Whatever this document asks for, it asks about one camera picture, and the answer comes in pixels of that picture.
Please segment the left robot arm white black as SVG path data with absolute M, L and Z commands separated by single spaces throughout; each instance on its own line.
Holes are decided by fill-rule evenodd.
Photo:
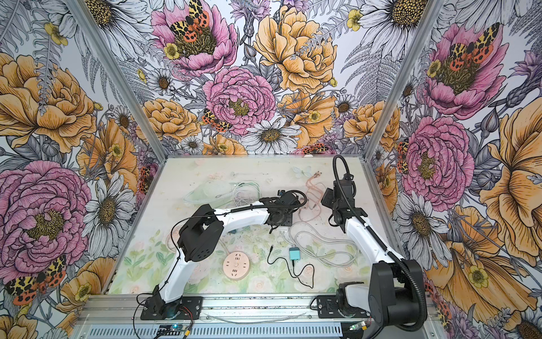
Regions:
M 183 292 L 197 263 L 213 254 L 220 238 L 231 231 L 253 225 L 267 225 L 273 231 L 291 226 L 293 214 L 308 202 L 299 190 L 280 191 L 245 206 L 220 209 L 200 206 L 184 220 L 174 241 L 176 259 L 164 280 L 155 286 L 143 303 L 142 320 L 165 320 L 176 316 L 183 306 Z

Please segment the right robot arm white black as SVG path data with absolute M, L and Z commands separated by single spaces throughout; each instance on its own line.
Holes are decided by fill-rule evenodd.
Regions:
M 365 210 L 355 206 L 357 188 L 346 159 L 336 155 L 332 167 L 335 180 L 321 204 L 332 211 L 330 225 L 339 227 L 371 265 L 369 283 L 340 284 L 339 310 L 352 314 L 360 309 L 381 328 L 395 326 L 406 332 L 421 329 L 428 308 L 420 264 L 395 251 L 374 230 Z

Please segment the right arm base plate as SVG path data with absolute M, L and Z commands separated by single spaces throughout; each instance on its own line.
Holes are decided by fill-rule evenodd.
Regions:
M 336 295 L 318 295 L 311 303 L 311 309 L 317 311 L 319 319 L 361 319 L 369 313 L 357 307 L 351 307 Z

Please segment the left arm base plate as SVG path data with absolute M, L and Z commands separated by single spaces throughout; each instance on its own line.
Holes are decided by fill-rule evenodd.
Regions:
M 182 297 L 165 303 L 159 295 L 155 295 L 144 302 L 141 320 L 198 320 L 202 305 L 202 297 Z

